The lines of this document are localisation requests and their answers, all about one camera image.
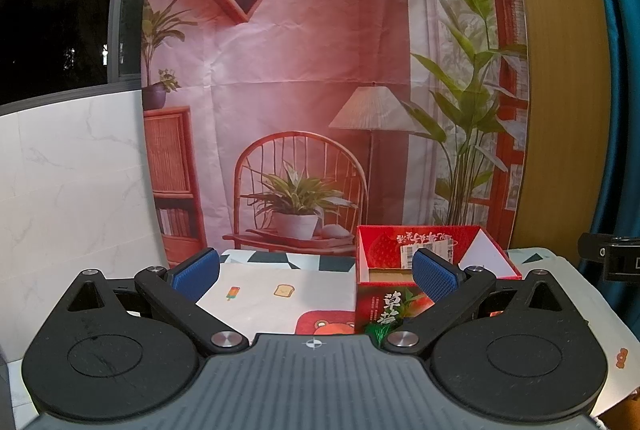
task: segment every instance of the strawberry gift box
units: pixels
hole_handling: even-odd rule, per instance
[[[412,256],[429,248],[465,269],[484,266],[499,279],[522,278],[507,254],[480,226],[360,226],[356,253],[356,332],[379,339],[433,305],[415,284]]]

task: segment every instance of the ribbed gray surface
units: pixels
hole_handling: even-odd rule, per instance
[[[193,386],[141,418],[100,430],[514,430],[464,412],[414,358],[375,349],[368,336],[264,334],[241,354],[210,358]],[[28,430],[86,425],[42,416]],[[527,430],[593,430],[586,417]]]

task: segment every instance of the printed wall tapestry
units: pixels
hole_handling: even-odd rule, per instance
[[[145,0],[148,162],[171,264],[353,255],[358,224],[508,246],[525,159],[522,0]]]

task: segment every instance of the white marble wall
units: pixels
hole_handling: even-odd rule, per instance
[[[22,357],[73,278],[166,265],[140,92],[0,117],[0,348]]]

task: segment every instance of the blue curtain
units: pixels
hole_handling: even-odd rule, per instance
[[[640,237],[640,0],[605,0],[611,58],[609,148],[593,233]],[[602,265],[580,272],[640,338],[640,287],[602,279]]]

